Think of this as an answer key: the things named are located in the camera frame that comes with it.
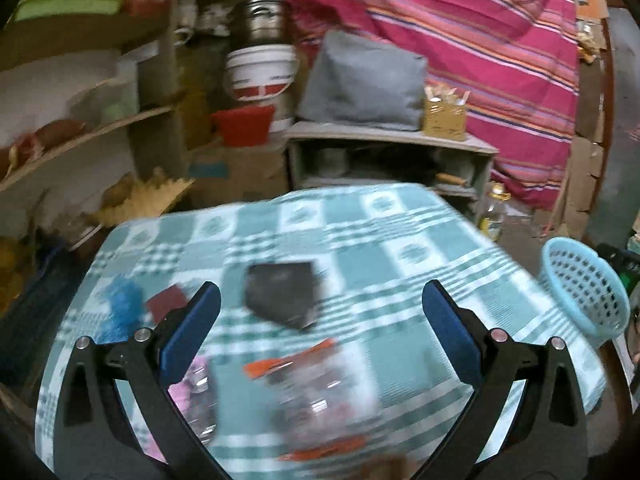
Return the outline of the pink small wrapper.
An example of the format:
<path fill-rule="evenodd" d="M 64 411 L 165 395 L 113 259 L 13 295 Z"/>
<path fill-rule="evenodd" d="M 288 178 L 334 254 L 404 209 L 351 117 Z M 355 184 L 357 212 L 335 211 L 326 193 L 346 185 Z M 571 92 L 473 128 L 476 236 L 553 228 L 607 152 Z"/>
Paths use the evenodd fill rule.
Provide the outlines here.
<path fill-rule="evenodd" d="M 168 388 L 180 414 L 204 446 L 214 440 L 217 429 L 217 387 L 204 356 L 197 356 L 182 381 Z"/>

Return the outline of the blue crumpled plastic bag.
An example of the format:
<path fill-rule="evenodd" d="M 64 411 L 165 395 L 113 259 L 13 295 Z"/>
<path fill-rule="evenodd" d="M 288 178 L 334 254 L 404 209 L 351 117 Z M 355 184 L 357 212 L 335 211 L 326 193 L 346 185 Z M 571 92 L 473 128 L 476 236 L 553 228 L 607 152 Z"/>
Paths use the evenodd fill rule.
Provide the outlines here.
<path fill-rule="evenodd" d="M 99 343 L 126 341 L 141 326 L 144 317 L 142 288 L 131 278 L 119 275 L 104 290 L 103 297 L 108 303 L 108 315 Z"/>

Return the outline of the maroon scouring pad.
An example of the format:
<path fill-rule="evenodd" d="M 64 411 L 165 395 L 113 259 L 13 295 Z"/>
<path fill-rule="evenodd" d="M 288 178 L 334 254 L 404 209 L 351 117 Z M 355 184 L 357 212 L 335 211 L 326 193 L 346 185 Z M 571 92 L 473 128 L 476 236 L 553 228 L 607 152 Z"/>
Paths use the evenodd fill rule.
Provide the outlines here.
<path fill-rule="evenodd" d="M 173 284 L 146 300 L 145 307 L 150 312 L 154 324 L 157 325 L 169 312 L 182 309 L 187 303 L 188 300 L 181 287 Z"/>

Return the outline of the dark blue plastic crate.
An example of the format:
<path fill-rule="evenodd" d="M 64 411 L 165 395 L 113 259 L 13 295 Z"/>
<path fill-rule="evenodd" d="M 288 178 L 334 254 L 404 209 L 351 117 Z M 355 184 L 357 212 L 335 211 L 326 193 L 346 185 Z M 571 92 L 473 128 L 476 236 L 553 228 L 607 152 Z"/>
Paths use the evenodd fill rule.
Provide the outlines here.
<path fill-rule="evenodd" d="M 1 320 L 1 382 L 22 390 L 43 370 L 58 326 L 87 266 L 57 247 Z"/>

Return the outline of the yellow-capped oil bottle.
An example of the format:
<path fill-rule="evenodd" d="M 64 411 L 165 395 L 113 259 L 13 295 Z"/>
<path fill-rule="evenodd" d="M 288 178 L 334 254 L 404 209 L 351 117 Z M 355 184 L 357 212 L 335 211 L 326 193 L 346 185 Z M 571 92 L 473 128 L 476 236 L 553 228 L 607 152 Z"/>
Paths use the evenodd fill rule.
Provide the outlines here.
<path fill-rule="evenodd" d="M 478 228 L 493 242 L 499 239 L 502 232 L 503 221 L 506 218 L 506 204 L 510 198 L 511 194 L 503 183 L 491 183 Z"/>

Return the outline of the clear orange-edged plastic wrapper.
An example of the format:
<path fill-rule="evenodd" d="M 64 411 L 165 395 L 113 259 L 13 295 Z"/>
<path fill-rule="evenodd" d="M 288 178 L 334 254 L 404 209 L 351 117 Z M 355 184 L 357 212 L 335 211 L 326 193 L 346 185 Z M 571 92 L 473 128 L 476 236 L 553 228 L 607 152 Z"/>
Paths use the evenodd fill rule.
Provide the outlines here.
<path fill-rule="evenodd" d="M 359 451 L 380 419 L 378 385 L 356 342 L 329 338 L 304 351 L 243 366 L 273 390 L 271 410 L 284 462 L 311 462 Z"/>

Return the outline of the green checkered tablecloth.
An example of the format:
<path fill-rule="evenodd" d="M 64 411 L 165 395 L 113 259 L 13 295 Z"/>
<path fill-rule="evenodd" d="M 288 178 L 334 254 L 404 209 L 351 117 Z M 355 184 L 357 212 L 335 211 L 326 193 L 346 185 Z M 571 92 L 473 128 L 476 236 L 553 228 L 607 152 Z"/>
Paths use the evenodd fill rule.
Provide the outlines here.
<path fill-rule="evenodd" d="M 319 304 L 310 330 L 288 330 L 245 307 L 246 270 L 263 262 L 312 264 Z M 145 297 L 174 285 L 187 295 L 205 282 L 220 288 L 221 312 L 201 348 L 219 391 L 209 449 L 237 479 L 337 479 L 376 456 L 420 462 L 431 455 L 471 393 L 423 314 L 422 290 L 431 280 L 485 326 L 500 327 L 517 341 L 564 339 L 587 410 L 605 387 L 597 353 L 568 316 L 528 272 L 434 193 L 417 184 L 299 191 L 131 221 L 111 232 L 67 310 L 43 373 L 35 444 L 46 464 L 53 460 L 55 410 L 70 352 L 79 337 L 101 331 L 110 313 L 104 289 L 119 276 L 131 278 Z M 287 462 L 269 417 L 272 393 L 243 367 L 325 339 L 368 358 L 380 412 L 361 450 Z"/>

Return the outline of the cardboard box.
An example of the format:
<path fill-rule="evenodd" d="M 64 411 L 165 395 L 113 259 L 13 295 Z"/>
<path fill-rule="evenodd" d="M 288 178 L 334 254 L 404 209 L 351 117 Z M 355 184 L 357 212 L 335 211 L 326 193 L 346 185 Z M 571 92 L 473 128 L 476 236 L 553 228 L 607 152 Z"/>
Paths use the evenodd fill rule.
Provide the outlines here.
<path fill-rule="evenodd" d="M 290 190 L 283 145 L 203 146 L 189 153 L 195 208 L 270 200 Z"/>

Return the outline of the clear plastic container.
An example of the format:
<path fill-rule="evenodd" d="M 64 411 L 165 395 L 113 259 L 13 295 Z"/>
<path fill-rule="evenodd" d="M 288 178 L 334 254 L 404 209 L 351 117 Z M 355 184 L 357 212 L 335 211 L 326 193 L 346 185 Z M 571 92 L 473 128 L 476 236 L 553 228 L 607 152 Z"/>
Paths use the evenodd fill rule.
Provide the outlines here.
<path fill-rule="evenodd" d="M 138 83 L 134 79 L 107 79 L 81 91 L 67 103 L 69 118 L 90 129 L 137 115 L 140 110 Z"/>

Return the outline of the red plastic basket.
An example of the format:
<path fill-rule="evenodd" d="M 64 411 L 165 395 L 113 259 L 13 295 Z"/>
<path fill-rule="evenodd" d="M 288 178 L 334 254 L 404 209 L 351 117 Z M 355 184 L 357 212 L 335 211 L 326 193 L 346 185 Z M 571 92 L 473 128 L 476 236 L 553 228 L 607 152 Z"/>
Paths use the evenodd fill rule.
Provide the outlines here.
<path fill-rule="evenodd" d="M 268 142 L 276 109 L 273 105 L 245 105 L 210 115 L 212 127 L 228 148 L 254 148 Z"/>

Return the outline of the grey felt bag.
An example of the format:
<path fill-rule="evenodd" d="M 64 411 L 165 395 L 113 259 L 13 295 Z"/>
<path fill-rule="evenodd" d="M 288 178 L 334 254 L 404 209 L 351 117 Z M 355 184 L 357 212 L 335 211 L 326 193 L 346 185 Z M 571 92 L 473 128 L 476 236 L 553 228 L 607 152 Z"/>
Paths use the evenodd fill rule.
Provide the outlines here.
<path fill-rule="evenodd" d="M 330 30 L 309 72 L 296 115 L 386 130 L 421 129 L 427 59 L 393 44 Z"/>

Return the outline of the pink striped curtain cloth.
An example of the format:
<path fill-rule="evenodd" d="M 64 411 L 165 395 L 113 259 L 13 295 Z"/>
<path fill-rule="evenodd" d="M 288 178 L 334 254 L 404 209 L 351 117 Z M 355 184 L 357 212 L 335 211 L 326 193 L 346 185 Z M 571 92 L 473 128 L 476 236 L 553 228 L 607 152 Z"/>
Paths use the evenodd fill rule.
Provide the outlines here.
<path fill-rule="evenodd" d="M 340 28 L 424 56 L 429 84 L 469 93 L 466 128 L 493 145 L 494 178 L 514 198 L 550 209 L 575 133 L 574 0 L 288 0 L 315 56 Z"/>

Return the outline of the green plastic tray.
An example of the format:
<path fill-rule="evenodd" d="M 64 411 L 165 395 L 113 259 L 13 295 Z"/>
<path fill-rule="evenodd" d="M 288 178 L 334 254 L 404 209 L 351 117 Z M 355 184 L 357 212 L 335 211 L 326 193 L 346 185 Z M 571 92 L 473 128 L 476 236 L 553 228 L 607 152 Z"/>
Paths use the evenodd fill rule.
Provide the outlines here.
<path fill-rule="evenodd" d="M 13 21 L 28 21 L 66 14 L 104 14 L 119 12 L 122 0 L 21 0 Z"/>

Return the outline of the steel cooking pot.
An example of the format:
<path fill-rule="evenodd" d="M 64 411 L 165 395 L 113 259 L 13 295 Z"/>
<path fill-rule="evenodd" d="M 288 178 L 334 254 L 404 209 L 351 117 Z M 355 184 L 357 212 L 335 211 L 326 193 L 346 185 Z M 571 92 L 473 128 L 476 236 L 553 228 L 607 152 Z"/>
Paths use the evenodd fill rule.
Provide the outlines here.
<path fill-rule="evenodd" d="M 245 0 L 231 11 L 229 30 L 235 48 L 290 44 L 290 6 L 285 0 Z"/>

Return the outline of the wooden wall shelf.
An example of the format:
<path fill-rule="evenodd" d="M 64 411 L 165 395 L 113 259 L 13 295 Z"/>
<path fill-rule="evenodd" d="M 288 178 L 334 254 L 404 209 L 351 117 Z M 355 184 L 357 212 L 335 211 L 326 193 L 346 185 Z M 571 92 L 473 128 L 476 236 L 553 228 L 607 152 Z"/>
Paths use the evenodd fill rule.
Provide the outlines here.
<path fill-rule="evenodd" d="M 186 172 L 178 105 L 177 0 L 122 0 L 119 12 L 1 23 L 1 232 L 93 211 L 124 174 Z M 138 83 L 137 115 L 90 129 L 67 103 L 107 79 Z"/>

